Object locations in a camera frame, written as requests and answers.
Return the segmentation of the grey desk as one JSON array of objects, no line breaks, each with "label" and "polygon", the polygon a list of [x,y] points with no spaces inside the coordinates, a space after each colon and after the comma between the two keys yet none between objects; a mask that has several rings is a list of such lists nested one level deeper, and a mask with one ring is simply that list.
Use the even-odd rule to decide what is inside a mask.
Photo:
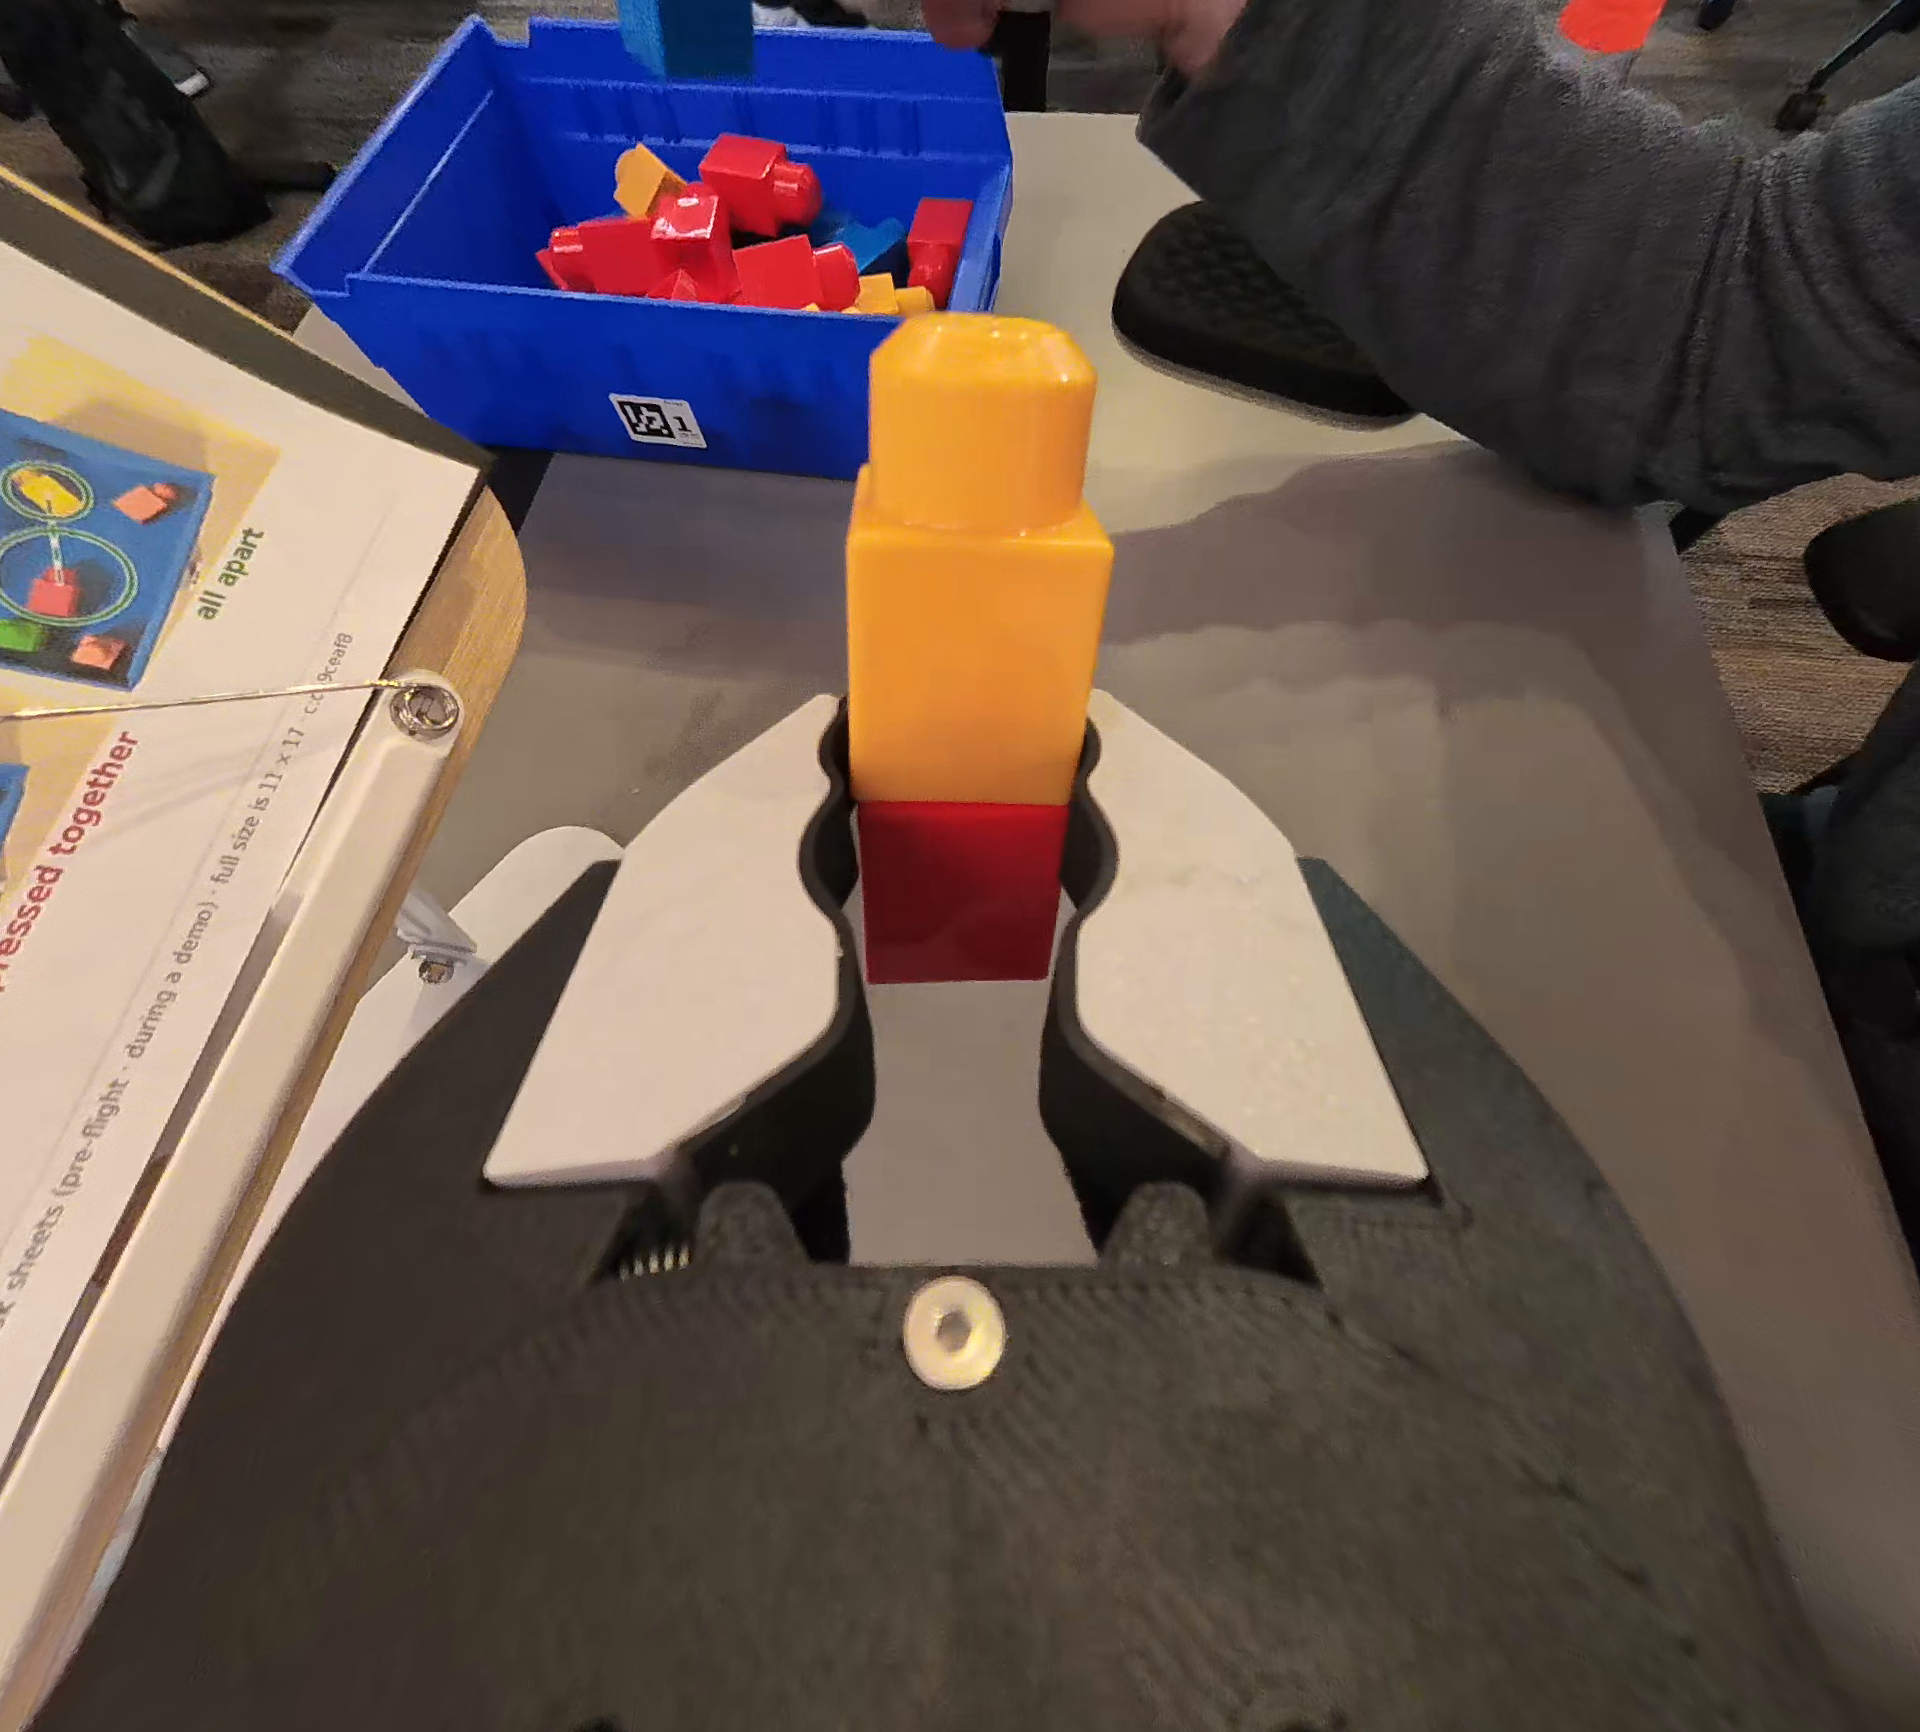
[{"label": "grey desk", "polygon": [[[1099,689],[1328,861],[1571,1126],[1692,1313],[1862,1723],[1915,1727],[1915,1277],[1667,538],[1430,422],[1149,367],[1111,289],[1187,192],[1127,115],[1010,137],[998,308],[1098,369]],[[551,827],[624,845],[839,689],[850,496],[555,455],[419,886],[455,906]],[[1042,1015],[1029,981],[876,998],[855,1259],[1090,1254],[1033,1106]]]}]

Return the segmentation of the black backpack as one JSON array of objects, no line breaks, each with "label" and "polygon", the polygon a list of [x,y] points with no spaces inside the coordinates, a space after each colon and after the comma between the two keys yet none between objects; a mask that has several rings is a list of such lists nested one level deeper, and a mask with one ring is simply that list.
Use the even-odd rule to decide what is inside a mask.
[{"label": "black backpack", "polygon": [[204,122],[204,73],[119,0],[2,0],[2,62],[75,160],[90,202],[148,244],[224,242],[273,212]]}]

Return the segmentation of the person's right forearm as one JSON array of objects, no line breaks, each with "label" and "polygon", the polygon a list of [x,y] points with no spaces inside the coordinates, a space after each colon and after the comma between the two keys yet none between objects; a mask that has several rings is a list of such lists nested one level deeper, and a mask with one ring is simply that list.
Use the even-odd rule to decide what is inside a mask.
[{"label": "person's right forearm", "polygon": [[1918,472],[1915,82],[1784,143],[1528,0],[1248,0],[1142,143],[1415,410],[1605,505]]}]

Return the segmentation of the instruction sheet on stand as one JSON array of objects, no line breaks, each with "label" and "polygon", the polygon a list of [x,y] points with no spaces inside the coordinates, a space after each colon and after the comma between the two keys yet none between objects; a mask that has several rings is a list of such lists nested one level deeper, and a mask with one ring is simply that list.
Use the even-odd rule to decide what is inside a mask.
[{"label": "instruction sheet on stand", "polygon": [[322,1234],[285,1162],[524,623],[518,540],[475,486],[3,1455],[3,1727],[222,1726],[210,1700],[245,1671],[276,1510],[346,1474],[380,1374],[423,1367],[430,1180],[394,1158],[412,1185],[370,1225],[344,1203],[371,1182],[331,1191],[324,1172]]}]

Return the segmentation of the printed instruction sheet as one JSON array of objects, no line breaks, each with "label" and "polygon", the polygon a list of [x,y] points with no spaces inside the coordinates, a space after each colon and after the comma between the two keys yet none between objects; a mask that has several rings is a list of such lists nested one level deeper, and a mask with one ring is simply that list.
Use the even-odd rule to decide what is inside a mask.
[{"label": "printed instruction sheet", "polygon": [[14,1453],[478,474],[2,265]]}]

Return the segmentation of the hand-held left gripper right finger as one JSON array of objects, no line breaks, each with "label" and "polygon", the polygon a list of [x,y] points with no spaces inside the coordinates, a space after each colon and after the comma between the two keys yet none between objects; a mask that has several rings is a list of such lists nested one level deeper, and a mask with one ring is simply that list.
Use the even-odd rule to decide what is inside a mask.
[{"label": "hand-held left gripper right finger", "polygon": [[1193,1191],[1226,1256],[1285,1190],[1418,1191],[1427,1158],[1285,831],[1093,689],[1067,797],[1038,1114],[1087,1240]]}]

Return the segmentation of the yellow toy block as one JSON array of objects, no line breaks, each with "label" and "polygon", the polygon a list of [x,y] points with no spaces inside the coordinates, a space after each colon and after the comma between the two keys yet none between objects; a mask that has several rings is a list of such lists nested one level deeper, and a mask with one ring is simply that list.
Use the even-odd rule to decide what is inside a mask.
[{"label": "yellow toy block", "polygon": [[843,557],[860,804],[1067,801],[1113,568],[1093,402],[1090,358],[1039,320],[923,311],[871,354]]}]

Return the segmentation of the pile of blocks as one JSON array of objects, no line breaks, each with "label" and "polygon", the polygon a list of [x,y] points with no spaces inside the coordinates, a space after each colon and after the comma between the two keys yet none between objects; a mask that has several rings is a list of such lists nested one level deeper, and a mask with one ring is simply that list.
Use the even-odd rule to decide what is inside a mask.
[{"label": "pile of blocks", "polygon": [[555,225],[538,251],[562,291],[757,311],[918,318],[952,297],[975,203],[920,198],[908,220],[827,202],[783,142],[724,131],[692,175],[638,142],[614,212]]}]

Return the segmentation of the blue tagged plastic bin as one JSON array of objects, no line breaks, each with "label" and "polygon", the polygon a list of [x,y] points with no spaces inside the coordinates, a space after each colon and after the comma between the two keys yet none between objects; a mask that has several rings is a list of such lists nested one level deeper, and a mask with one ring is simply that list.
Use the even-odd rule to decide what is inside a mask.
[{"label": "blue tagged plastic bin", "polygon": [[860,227],[969,202],[949,306],[996,304],[1013,181],[996,64],[873,28],[759,29],[749,79],[667,82],[611,19],[535,15],[513,39],[470,15],[276,274],[478,445],[850,480],[882,318],[573,293],[539,268],[551,230],[614,212],[624,149],[686,174],[713,136],[781,142]]}]

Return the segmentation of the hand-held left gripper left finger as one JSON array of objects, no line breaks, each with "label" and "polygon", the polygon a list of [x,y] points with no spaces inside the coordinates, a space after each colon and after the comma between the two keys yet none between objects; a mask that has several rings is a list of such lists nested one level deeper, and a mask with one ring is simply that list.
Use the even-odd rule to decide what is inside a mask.
[{"label": "hand-held left gripper left finger", "polygon": [[876,1114],[847,713],[813,693],[624,847],[483,1175],[624,1187],[692,1223],[774,1191],[805,1251],[851,1259],[847,1159]]}]

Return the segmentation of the red toy block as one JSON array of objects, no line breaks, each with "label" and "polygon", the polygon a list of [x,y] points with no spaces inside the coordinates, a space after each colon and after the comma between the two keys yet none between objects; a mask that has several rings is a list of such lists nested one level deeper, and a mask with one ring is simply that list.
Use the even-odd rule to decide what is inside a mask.
[{"label": "red toy block", "polygon": [[1064,804],[873,800],[853,819],[868,984],[1047,977]]}]

